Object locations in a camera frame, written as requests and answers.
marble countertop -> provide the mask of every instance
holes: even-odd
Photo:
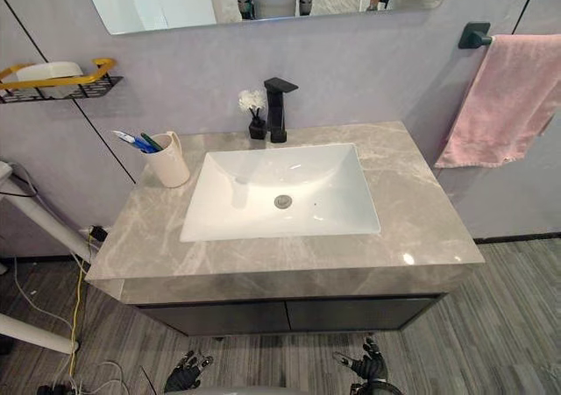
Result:
[[[354,143],[379,235],[181,243],[206,152]],[[190,180],[164,188],[147,167],[87,280],[129,304],[445,293],[484,263],[401,122],[288,130],[285,144],[244,132],[181,137]]]

dark gray cabinet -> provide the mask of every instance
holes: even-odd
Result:
[[[141,308],[187,335],[270,334],[288,332],[283,301]]]
[[[434,302],[426,299],[287,301],[293,331],[398,329]]]
[[[399,329],[434,303],[421,298],[360,298],[143,306],[142,312],[187,335]]]

towel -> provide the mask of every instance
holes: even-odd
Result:
[[[435,167],[523,159],[560,104],[561,34],[495,36]]]

white pole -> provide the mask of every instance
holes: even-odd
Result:
[[[25,191],[11,180],[6,180],[0,189],[12,194],[25,194]],[[49,235],[64,244],[76,255],[91,264],[91,252],[96,254],[95,248],[89,248],[86,240],[77,232],[69,229],[66,225],[58,222],[52,215],[41,207],[33,198],[22,198],[20,196],[5,195],[5,198],[14,206],[18,207],[25,215],[35,221]]]
[[[5,314],[0,314],[0,334],[64,354],[72,354],[78,349],[78,342],[75,342],[73,346],[67,338],[36,328]]]

white flower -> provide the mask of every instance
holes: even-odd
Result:
[[[261,90],[243,90],[239,93],[239,108],[243,111],[255,111],[265,107],[265,93]]]

